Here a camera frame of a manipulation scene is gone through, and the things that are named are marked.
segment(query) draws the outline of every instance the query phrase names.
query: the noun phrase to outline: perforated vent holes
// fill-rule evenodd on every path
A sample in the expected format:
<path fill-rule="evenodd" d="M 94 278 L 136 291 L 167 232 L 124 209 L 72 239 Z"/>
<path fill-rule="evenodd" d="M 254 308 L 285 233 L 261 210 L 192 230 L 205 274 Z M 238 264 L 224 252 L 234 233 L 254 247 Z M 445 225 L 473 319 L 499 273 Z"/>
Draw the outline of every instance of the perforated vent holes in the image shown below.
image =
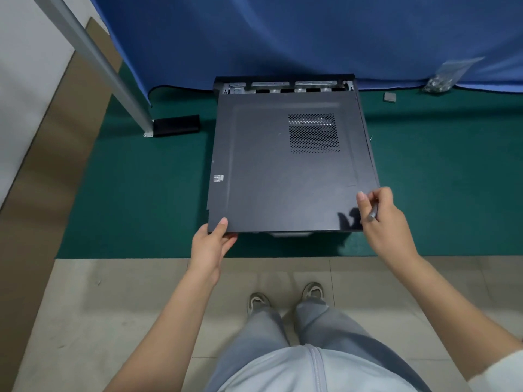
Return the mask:
<path fill-rule="evenodd" d="M 339 152 L 334 114 L 289 114 L 291 152 Z"/>

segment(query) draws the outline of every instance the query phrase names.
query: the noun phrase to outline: metal pole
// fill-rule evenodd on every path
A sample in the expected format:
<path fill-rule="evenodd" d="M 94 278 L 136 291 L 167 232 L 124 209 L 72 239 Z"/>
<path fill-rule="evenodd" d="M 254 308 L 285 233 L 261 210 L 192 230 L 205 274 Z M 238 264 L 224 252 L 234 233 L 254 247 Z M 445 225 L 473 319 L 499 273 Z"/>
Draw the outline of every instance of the metal pole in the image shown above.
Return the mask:
<path fill-rule="evenodd" d="M 114 96 L 144 131 L 145 137 L 153 137 L 153 121 L 138 103 L 122 79 L 114 71 L 94 41 L 89 37 L 84 27 L 64 0 L 34 0 L 40 9 L 53 22 L 63 36 L 70 42 L 76 52 L 86 58 L 101 74 L 104 81 L 111 87 Z"/>

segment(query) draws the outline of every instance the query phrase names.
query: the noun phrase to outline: gray pants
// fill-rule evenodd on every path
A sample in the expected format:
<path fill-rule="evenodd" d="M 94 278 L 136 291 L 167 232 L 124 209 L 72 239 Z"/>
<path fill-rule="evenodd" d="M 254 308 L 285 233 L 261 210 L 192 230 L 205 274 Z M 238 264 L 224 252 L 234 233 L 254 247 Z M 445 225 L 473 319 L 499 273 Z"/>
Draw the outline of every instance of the gray pants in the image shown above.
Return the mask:
<path fill-rule="evenodd" d="M 430 392 L 419 375 L 392 349 L 372 338 L 356 321 L 330 308 L 319 298 L 309 298 L 296 307 L 300 344 L 350 353 L 376 363 L 407 380 L 417 390 Z M 206 392 L 216 392 L 247 363 L 272 351 L 289 347 L 284 324 L 276 310 L 260 306 L 218 359 Z"/>

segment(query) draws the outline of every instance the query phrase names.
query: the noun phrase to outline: green floor mat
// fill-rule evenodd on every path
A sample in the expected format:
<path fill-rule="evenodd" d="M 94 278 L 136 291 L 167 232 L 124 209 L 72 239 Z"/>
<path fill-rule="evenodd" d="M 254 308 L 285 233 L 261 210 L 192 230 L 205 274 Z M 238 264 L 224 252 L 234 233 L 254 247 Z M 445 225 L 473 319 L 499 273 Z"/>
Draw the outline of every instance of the green floor mat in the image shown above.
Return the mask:
<path fill-rule="evenodd" d="M 139 94 L 122 67 L 120 75 Z M 523 95 L 362 92 L 380 183 L 427 256 L 523 255 Z M 154 118 L 200 114 L 199 134 L 146 139 L 114 98 L 71 211 L 60 258 L 186 258 L 206 222 L 216 101 L 158 88 Z M 372 255 L 361 233 L 243 234 L 230 257 Z"/>

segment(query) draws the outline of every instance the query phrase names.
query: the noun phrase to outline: tile floor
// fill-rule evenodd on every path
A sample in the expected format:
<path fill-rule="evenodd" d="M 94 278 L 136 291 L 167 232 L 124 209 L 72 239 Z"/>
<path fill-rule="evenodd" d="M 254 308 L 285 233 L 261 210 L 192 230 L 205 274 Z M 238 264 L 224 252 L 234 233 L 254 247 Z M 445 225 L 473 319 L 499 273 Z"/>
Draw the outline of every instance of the tile floor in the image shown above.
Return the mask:
<path fill-rule="evenodd" d="M 468 299 L 523 336 L 523 257 L 441 257 L 431 263 Z M 14 391 L 101 391 L 139 343 L 183 276 L 185 259 L 57 260 Z M 225 259 L 184 383 L 203 389 L 220 350 L 262 291 L 287 312 L 318 281 L 326 301 L 404 357 L 434 392 L 467 391 L 434 330 L 376 258 Z"/>

